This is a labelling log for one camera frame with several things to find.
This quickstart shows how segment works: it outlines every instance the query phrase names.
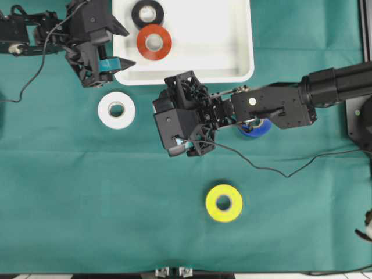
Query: blue tape roll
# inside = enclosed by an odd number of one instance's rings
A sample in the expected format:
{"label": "blue tape roll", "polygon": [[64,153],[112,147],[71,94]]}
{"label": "blue tape roll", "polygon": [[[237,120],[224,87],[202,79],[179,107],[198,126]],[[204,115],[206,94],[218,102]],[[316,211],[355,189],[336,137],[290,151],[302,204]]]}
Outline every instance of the blue tape roll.
{"label": "blue tape roll", "polygon": [[246,137],[259,138],[267,134],[272,126],[273,124],[270,120],[264,119],[262,125],[260,127],[254,128],[253,131],[250,133],[247,133],[242,129],[239,129],[239,131]]}

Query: red tape roll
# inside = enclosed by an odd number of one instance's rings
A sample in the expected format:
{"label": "red tape roll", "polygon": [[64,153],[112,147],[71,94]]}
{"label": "red tape roll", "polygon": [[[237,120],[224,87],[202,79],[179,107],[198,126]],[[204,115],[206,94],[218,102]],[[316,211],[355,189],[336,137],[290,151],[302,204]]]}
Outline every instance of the red tape roll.
{"label": "red tape roll", "polygon": [[[152,34],[160,36],[163,41],[163,45],[158,51],[152,51],[146,45],[148,37]],[[152,61],[161,60],[166,57],[172,49],[172,39],[169,32],[162,26],[150,24],[139,32],[137,37],[137,48],[143,57]]]}

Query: tape roll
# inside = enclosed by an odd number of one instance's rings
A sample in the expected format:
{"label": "tape roll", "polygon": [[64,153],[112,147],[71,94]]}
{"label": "tape roll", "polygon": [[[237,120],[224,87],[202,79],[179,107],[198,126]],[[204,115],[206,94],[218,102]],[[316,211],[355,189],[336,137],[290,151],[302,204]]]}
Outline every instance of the tape roll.
{"label": "tape roll", "polygon": [[[122,107],[122,113],[113,115],[115,106]],[[121,92],[112,92],[102,98],[98,105],[98,116],[104,125],[121,130],[132,124],[135,118],[135,106],[132,99]]]}
{"label": "tape roll", "polygon": [[[220,198],[226,197],[230,201],[230,205],[226,209],[220,209],[218,201]],[[229,223],[234,221],[242,212],[243,199],[241,194],[233,186],[222,184],[215,186],[209,191],[205,200],[205,206],[209,215],[217,222]]]}
{"label": "tape roll", "polygon": [[270,120],[261,119],[258,124],[253,124],[251,127],[248,125],[242,125],[239,128],[239,131],[247,137],[259,138],[267,134],[271,130],[272,126],[273,124]]}
{"label": "tape roll", "polygon": [[132,9],[132,20],[138,29],[150,24],[162,25],[164,9],[154,0],[138,1]]}
{"label": "tape roll", "polygon": [[168,31],[160,25],[147,25],[137,37],[140,54],[152,61],[166,57],[172,49],[172,39]]}

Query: screw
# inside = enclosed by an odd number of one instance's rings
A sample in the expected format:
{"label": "screw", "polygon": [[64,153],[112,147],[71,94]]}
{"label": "screw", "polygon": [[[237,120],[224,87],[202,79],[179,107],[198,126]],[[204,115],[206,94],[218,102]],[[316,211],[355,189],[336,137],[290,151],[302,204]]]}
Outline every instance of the screw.
{"label": "screw", "polygon": [[257,105],[257,100],[255,98],[249,98],[248,100],[248,103],[251,105],[251,106],[255,106]]}

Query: metal clamp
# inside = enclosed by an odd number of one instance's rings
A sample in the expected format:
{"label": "metal clamp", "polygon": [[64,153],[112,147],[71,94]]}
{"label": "metal clamp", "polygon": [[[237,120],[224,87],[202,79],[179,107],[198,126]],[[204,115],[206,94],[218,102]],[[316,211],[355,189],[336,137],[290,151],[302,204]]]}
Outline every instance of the metal clamp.
{"label": "metal clamp", "polygon": [[155,277],[166,278],[167,276],[169,276],[169,267],[155,270]]}
{"label": "metal clamp", "polygon": [[193,276],[193,270],[187,267],[180,267],[178,270],[180,277],[187,278]]}

